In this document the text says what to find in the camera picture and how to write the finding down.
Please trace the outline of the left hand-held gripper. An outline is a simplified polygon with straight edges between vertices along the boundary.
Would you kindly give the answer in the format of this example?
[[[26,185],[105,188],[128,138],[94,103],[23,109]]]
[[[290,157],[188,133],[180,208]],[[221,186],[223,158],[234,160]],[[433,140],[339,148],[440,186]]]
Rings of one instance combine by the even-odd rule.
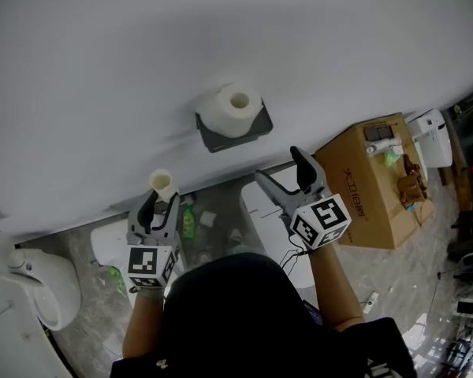
[[[155,232],[176,231],[181,197],[175,193],[164,214],[155,214],[157,199],[156,191],[146,192],[128,214],[125,274],[138,290],[166,288],[181,252],[177,233],[174,239],[150,236],[151,222]]]

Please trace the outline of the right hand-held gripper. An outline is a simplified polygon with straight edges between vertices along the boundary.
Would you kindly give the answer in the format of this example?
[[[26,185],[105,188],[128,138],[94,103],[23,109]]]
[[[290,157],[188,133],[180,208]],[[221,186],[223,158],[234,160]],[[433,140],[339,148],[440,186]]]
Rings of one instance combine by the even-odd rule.
[[[261,170],[255,172],[255,182],[273,204],[292,217],[289,226],[292,233],[302,240],[308,250],[317,250],[338,240],[351,224],[352,218],[340,194],[320,198],[317,202],[297,208],[300,191],[306,195],[324,192],[326,176],[319,163],[303,149],[291,146],[290,153],[296,164],[296,182],[300,189],[289,191]]]

